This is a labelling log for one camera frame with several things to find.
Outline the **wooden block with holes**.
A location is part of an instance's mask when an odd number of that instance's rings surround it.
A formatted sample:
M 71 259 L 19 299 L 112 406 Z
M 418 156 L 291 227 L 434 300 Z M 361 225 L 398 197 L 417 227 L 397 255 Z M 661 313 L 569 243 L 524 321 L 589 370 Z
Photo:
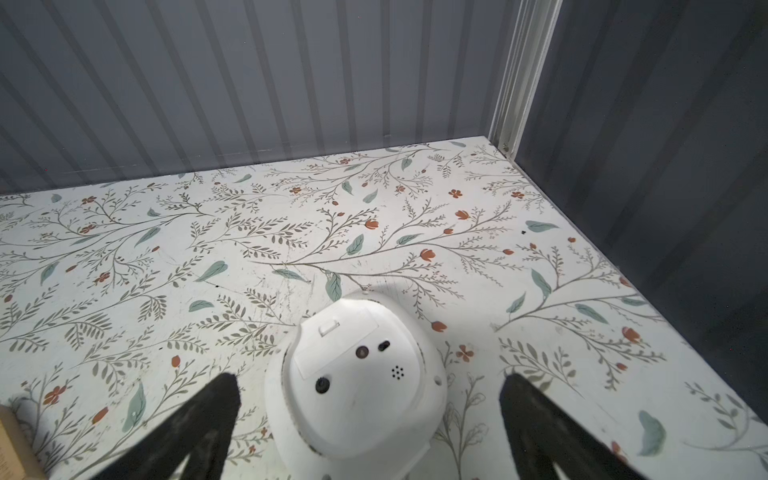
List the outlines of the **wooden block with holes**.
M 46 480 L 13 411 L 1 407 L 1 480 Z

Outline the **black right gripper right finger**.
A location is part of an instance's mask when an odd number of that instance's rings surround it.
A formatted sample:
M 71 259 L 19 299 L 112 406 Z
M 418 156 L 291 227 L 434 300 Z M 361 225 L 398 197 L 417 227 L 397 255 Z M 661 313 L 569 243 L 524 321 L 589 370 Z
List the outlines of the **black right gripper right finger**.
M 505 378 L 499 405 L 521 479 L 641 479 L 530 381 Z

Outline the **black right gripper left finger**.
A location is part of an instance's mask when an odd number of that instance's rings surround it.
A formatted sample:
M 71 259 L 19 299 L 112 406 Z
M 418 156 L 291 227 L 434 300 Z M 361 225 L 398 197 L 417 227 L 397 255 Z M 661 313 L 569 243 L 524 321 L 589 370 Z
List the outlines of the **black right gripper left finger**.
M 240 406 L 237 377 L 222 373 L 95 477 L 169 479 L 182 467 L 182 479 L 219 479 Z

